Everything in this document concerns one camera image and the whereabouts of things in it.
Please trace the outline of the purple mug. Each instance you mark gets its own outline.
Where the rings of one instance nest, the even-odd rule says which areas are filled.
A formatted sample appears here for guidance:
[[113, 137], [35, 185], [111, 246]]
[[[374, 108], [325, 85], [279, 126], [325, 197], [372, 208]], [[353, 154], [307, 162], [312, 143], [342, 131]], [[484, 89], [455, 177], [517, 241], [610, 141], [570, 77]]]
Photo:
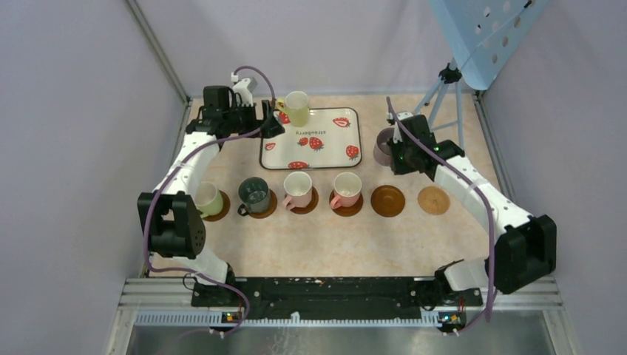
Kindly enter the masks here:
[[381, 166], [390, 166], [392, 157], [388, 141], [393, 138], [394, 128], [383, 129], [376, 136], [376, 143], [373, 147], [374, 160]]

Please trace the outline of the green mug back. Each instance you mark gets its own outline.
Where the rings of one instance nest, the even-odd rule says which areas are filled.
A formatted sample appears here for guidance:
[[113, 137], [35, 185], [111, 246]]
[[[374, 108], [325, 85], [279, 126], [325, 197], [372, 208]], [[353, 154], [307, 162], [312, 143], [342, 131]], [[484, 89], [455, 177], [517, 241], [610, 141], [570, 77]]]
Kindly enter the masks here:
[[281, 124], [304, 127], [310, 117], [309, 96], [302, 91], [293, 91], [277, 101], [278, 118]]

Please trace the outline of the brown coaster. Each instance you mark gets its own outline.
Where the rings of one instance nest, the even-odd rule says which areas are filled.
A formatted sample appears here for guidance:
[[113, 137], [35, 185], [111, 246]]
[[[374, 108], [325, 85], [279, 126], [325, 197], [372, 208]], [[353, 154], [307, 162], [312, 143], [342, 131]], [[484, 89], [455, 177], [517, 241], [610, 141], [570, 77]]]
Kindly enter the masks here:
[[208, 222], [216, 222], [218, 220], [223, 219], [229, 212], [230, 208], [231, 208], [231, 201], [229, 196], [222, 190], [220, 190], [220, 195], [221, 198], [223, 199], [223, 207], [222, 210], [220, 211], [219, 214], [216, 215], [208, 215], [205, 217], [202, 217], [202, 219], [204, 221], [208, 221]]
[[301, 196], [286, 195], [284, 202], [288, 211], [294, 214], [307, 214], [317, 207], [319, 194], [315, 187], [311, 187]]
[[267, 218], [274, 213], [276, 208], [277, 208], [277, 196], [275, 192], [271, 189], [270, 190], [270, 203], [269, 203], [268, 210], [263, 213], [250, 213], [248, 216], [255, 218], [255, 219]]
[[333, 190], [329, 194], [328, 203], [335, 214], [341, 217], [352, 217], [362, 210], [364, 198], [361, 192], [347, 197]]
[[374, 212], [382, 217], [395, 217], [405, 207], [403, 192], [395, 186], [383, 185], [375, 188], [370, 197], [370, 204]]

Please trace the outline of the light tan coaster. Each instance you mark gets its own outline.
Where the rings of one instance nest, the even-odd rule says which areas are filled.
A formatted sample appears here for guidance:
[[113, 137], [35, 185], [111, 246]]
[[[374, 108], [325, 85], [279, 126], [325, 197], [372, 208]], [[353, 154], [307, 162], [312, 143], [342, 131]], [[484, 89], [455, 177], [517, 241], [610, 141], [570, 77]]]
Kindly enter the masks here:
[[450, 208], [450, 198], [443, 189], [428, 186], [419, 192], [418, 204], [428, 214], [442, 215]]

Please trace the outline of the pink mug back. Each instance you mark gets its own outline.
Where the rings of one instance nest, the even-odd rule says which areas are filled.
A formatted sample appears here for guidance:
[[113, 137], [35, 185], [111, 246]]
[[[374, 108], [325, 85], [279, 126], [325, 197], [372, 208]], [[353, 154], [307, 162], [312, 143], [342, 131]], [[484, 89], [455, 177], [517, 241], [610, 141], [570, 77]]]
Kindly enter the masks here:
[[362, 181], [352, 172], [338, 174], [333, 181], [333, 197], [330, 201], [332, 209], [354, 206], [362, 193]]

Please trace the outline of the pink mug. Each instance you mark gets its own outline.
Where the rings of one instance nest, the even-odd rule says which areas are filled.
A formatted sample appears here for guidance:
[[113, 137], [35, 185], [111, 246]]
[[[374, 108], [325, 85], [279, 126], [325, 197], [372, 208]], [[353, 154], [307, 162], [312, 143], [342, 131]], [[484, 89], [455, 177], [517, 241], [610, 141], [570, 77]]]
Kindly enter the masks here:
[[311, 176], [305, 172], [292, 172], [283, 182], [285, 197], [282, 202], [288, 210], [303, 209], [313, 198], [313, 182]]
[[333, 181], [333, 197], [330, 201], [332, 209], [354, 206], [362, 193], [362, 181], [352, 172], [338, 174]]

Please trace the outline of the white strawberry tray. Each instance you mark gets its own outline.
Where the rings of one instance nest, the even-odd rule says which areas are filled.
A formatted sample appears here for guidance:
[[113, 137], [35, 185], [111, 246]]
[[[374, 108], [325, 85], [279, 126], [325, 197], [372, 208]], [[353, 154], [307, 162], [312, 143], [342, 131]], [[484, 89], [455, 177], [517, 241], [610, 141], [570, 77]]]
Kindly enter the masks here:
[[285, 133], [262, 139], [260, 165], [267, 170], [352, 168], [362, 162], [359, 116], [350, 107], [310, 110], [308, 123], [296, 127], [280, 111]]

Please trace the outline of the pink mug front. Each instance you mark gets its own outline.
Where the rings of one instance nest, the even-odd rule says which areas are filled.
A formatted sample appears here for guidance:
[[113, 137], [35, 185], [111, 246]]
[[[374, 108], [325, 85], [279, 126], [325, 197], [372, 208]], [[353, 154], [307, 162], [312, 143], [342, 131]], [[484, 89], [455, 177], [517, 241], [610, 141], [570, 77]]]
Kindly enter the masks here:
[[305, 172], [292, 172], [283, 182], [285, 197], [282, 202], [288, 210], [303, 209], [313, 198], [313, 182], [311, 176]]

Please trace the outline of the dark green mug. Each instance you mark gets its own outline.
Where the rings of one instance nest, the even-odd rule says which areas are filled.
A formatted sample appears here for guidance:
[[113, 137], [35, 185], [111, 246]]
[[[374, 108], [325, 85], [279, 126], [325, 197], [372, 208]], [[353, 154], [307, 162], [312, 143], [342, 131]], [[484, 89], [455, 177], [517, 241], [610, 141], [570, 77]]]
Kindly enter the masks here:
[[238, 188], [238, 196], [242, 204], [237, 213], [247, 216], [250, 213], [263, 213], [268, 210], [270, 203], [270, 189], [261, 177], [249, 177]]

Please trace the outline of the green mug front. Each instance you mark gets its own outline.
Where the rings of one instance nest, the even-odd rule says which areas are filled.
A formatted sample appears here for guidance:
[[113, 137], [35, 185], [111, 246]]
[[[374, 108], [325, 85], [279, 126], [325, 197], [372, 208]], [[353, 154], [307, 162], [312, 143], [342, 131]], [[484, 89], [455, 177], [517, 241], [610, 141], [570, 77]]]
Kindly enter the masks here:
[[194, 196], [195, 206], [201, 217], [219, 214], [223, 207], [220, 190], [210, 182], [202, 182]]

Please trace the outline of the light blue music stand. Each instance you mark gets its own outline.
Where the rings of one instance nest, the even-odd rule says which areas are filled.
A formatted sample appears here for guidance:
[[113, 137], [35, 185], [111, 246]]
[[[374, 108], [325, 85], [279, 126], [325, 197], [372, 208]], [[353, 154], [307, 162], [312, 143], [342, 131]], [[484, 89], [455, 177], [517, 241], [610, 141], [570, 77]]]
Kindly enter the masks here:
[[[458, 145], [463, 148], [461, 82], [475, 91], [488, 90], [548, 3], [547, 0], [431, 1], [453, 56], [414, 112], [431, 106], [430, 128], [456, 126]], [[435, 118], [450, 86], [455, 91], [457, 119], [436, 126]]]

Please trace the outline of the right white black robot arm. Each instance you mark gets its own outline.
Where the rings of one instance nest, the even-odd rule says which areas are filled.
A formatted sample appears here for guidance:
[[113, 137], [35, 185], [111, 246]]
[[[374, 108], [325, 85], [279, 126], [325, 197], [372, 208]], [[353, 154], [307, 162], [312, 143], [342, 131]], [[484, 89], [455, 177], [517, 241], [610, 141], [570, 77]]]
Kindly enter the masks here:
[[489, 237], [485, 258], [450, 263], [438, 270], [435, 298], [452, 305], [470, 288], [492, 286], [511, 294], [556, 269], [557, 226], [544, 214], [533, 216], [502, 195], [472, 165], [456, 143], [438, 142], [423, 115], [389, 115], [388, 140], [395, 175], [419, 172], [457, 199]]

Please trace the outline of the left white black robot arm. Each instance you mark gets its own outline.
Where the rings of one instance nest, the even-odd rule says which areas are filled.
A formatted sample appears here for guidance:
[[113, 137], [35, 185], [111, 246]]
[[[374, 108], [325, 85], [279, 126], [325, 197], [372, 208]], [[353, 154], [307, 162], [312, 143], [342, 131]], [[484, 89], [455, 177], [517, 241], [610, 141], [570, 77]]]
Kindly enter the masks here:
[[227, 86], [206, 87], [203, 105], [186, 126], [183, 145], [165, 178], [152, 192], [142, 192], [137, 199], [146, 267], [159, 271], [150, 263], [153, 253], [179, 258], [183, 263], [179, 270], [196, 274], [208, 283], [209, 296], [218, 305], [233, 303], [237, 286], [227, 279], [228, 263], [205, 246], [206, 227], [194, 197], [224, 143], [284, 133], [274, 117], [275, 101], [263, 100], [262, 118], [257, 118], [250, 93]]

